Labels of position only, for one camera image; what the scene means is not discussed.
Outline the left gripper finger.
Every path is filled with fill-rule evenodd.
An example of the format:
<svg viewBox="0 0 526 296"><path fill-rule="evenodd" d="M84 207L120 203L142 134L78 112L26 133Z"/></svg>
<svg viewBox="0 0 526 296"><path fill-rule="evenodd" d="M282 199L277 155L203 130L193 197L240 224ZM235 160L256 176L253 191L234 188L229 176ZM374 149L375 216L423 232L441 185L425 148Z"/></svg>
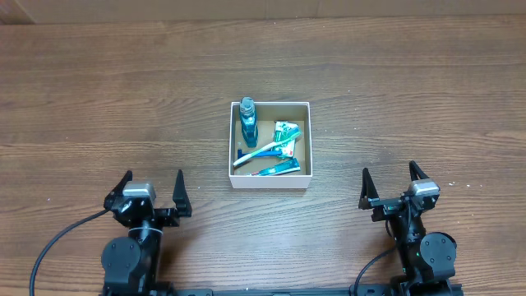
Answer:
<svg viewBox="0 0 526 296"><path fill-rule="evenodd" d="M104 209L112 210L115 206L123 199L123 189L133 178L131 170L126 171L120 182L115 186L115 188L104 198Z"/></svg>
<svg viewBox="0 0 526 296"><path fill-rule="evenodd" d="M181 169L178 170L178 175L174 184L173 202L180 217L191 217L191 203L187 195L187 190L184 183L184 175Z"/></svg>

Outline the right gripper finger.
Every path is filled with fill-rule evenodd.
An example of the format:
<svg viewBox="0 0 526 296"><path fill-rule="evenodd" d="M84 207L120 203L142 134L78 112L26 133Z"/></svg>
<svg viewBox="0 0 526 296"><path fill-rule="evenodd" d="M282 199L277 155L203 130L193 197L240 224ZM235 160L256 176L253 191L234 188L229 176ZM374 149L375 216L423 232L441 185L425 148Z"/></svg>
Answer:
<svg viewBox="0 0 526 296"><path fill-rule="evenodd" d="M410 177L412 181L428 179L428 176L422 171L422 169L418 166L418 164L414 160L411 160L408 165L409 165L409 172L410 172Z"/></svg>
<svg viewBox="0 0 526 296"><path fill-rule="evenodd" d="M361 210L369 210L374 207L374 204L379 201L379 196L372 181L368 168L362 170L362 190L358 202L358 208Z"/></svg>

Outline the teal toothpaste tube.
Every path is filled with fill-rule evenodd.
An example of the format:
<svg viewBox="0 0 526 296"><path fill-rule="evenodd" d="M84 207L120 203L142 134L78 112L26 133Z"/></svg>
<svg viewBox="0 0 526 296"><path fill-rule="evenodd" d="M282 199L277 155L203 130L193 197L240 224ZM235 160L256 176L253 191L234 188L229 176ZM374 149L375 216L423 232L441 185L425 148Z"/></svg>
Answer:
<svg viewBox="0 0 526 296"><path fill-rule="evenodd" d="M301 167L296 158L284 161L273 167L250 173L249 176L275 176L300 171Z"/></svg>

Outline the blue disposable razor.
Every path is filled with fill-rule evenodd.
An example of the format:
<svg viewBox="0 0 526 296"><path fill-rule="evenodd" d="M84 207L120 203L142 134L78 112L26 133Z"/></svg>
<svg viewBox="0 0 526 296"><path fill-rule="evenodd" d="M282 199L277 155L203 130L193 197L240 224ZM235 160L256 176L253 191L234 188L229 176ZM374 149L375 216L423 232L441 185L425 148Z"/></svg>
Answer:
<svg viewBox="0 0 526 296"><path fill-rule="evenodd" d="M253 152L247 153L243 155L242 157L239 157L237 160L233 162L233 166L237 167L241 164L244 164L248 160L252 158L257 157L266 157L266 156L278 156L281 155L281 152L273 151L273 148L279 145L279 142L271 142L270 144L263 146L259 150L255 150Z"/></svg>

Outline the green white toothbrush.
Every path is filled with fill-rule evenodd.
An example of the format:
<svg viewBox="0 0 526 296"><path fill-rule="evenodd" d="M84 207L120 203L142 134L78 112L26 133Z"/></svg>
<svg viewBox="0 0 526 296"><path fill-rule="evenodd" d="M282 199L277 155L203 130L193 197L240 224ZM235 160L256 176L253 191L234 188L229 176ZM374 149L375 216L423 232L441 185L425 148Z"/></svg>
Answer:
<svg viewBox="0 0 526 296"><path fill-rule="evenodd" d="M237 167L237 166L239 166L241 164L244 164L249 159L255 157L256 155L259 155L262 152L268 151L271 148L283 145L283 144L285 144L287 142L290 142L290 141L295 141L301 135L302 135L302 131L301 131L301 129L299 127L293 128L293 129L289 130L280 141L272 141L271 143L261 147L260 149L255 150L253 152L250 152L250 153L244 155L243 157L241 157L241 158L237 159L236 161L234 161L233 162L233 166Z"/></svg>

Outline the green white soap packet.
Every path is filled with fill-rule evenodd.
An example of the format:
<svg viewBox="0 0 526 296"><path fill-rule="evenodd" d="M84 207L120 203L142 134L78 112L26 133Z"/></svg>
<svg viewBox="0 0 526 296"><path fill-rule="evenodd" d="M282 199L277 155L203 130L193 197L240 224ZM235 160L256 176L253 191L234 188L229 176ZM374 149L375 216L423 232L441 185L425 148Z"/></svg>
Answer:
<svg viewBox="0 0 526 296"><path fill-rule="evenodd" d="M276 121L275 141L283 141L284 139L288 138L288 136L295 130L299 130L299 126L296 123L291 123L287 121ZM289 159L293 158L294 156L295 146L296 140L291 140L274 147L272 151L279 152L279 158L281 159Z"/></svg>

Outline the teal mouthwash bottle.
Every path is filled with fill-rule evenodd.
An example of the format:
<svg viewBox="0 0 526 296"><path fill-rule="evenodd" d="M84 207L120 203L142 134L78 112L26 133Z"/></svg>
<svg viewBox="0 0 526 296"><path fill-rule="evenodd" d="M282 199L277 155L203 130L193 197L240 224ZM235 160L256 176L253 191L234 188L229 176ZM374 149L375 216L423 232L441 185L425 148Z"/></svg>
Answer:
<svg viewBox="0 0 526 296"><path fill-rule="evenodd" d="M249 148L255 148L258 142L256 105L251 97L243 97L239 105L241 131Z"/></svg>

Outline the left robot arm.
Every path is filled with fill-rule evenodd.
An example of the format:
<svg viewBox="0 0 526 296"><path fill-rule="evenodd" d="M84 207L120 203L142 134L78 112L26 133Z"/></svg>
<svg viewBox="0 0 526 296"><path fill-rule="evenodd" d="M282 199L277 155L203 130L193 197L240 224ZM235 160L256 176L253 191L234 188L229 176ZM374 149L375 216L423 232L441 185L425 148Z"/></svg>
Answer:
<svg viewBox="0 0 526 296"><path fill-rule="evenodd" d="M150 182L132 180L128 170L105 197L104 209L128 229L127 235L111 240L101 254L104 295L175 295L170 282L159 282L161 240L164 229L178 227L192 214L183 172L176 177L169 208L155 207L155 189Z"/></svg>

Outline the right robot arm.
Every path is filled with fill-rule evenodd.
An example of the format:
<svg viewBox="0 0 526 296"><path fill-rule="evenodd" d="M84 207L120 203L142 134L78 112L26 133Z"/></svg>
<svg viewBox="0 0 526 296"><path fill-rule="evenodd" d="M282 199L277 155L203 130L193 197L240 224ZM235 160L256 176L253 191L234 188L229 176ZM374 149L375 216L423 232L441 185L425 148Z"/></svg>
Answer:
<svg viewBox="0 0 526 296"><path fill-rule="evenodd" d="M429 178L415 161L410 161L411 183L399 197L381 199L369 170L362 171L362 190L358 208L371 210L371 220L385 223L394 246L371 259L358 273L349 288L351 295L461 295L460 284L453 285L455 276L456 241L443 232L428 233L422 214L435 207L440 187ZM388 284L361 284L366 271L381 258L397 252L403 274L394 276Z"/></svg>

